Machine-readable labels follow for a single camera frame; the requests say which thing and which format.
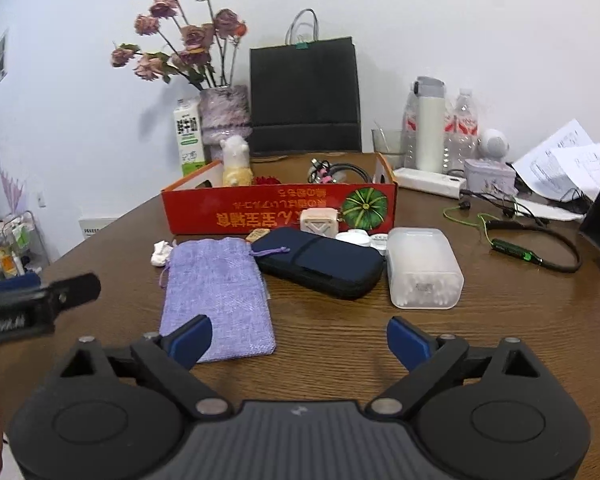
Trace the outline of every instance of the green earphone cable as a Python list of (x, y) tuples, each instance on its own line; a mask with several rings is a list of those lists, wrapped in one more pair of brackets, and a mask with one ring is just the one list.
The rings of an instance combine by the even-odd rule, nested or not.
[(460, 218), (455, 218), (449, 214), (449, 211), (458, 210), (458, 209), (462, 209), (462, 208), (459, 205), (455, 206), (455, 207), (447, 207), (442, 210), (442, 215), (447, 220), (451, 220), (452, 222), (455, 222), (457, 224), (474, 227), (478, 230), (482, 230), (482, 228), (484, 228), (484, 235), (486, 236), (487, 241), (489, 242), (489, 245), (493, 245), (493, 242), (489, 238), (489, 233), (487, 232), (487, 221), (485, 220), (485, 217), (488, 217), (488, 218), (491, 218), (494, 220), (499, 220), (499, 218), (497, 216), (490, 215), (489, 213), (478, 213), (476, 216), (482, 221), (482, 225), (480, 225), (480, 224), (477, 224), (474, 222), (469, 222), (467, 220), (462, 220)]

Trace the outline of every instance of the metal bolt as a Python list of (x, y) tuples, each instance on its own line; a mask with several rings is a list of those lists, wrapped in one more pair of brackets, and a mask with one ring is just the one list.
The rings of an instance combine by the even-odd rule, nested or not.
[(221, 415), (229, 409), (229, 404), (224, 399), (209, 397), (208, 399), (199, 400), (196, 403), (196, 409), (202, 415)]
[(371, 409), (379, 415), (395, 415), (402, 410), (402, 403), (391, 397), (381, 397), (371, 403)]

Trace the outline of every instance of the small figurine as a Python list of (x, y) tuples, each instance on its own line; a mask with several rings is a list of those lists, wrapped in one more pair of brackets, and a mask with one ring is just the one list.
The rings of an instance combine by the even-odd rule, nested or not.
[(250, 186), (253, 180), (253, 172), (249, 166), (249, 145), (240, 136), (234, 135), (227, 140), (221, 140), (222, 163), (224, 173), (222, 174), (222, 186)]

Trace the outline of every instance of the blue gripper pad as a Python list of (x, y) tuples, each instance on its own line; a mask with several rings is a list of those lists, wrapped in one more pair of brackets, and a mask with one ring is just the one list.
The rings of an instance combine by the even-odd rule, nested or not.
[(438, 349), (435, 339), (396, 316), (386, 326), (386, 342), (389, 350), (409, 371), (428, 360)]
[(191, 370), (211, 346), (212, 336), (211, 320), (200, 315), (163, 337), (160, 346), (179, 365)]

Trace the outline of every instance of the vase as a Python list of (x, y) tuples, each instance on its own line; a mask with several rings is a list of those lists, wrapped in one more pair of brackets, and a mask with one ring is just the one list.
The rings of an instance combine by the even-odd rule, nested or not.
[(200, 120), (202, 142), (208, 146), (211, 159), (222, 160), (221, 140), (251, 135), (246, 85), (205, 88), (200, 92)]

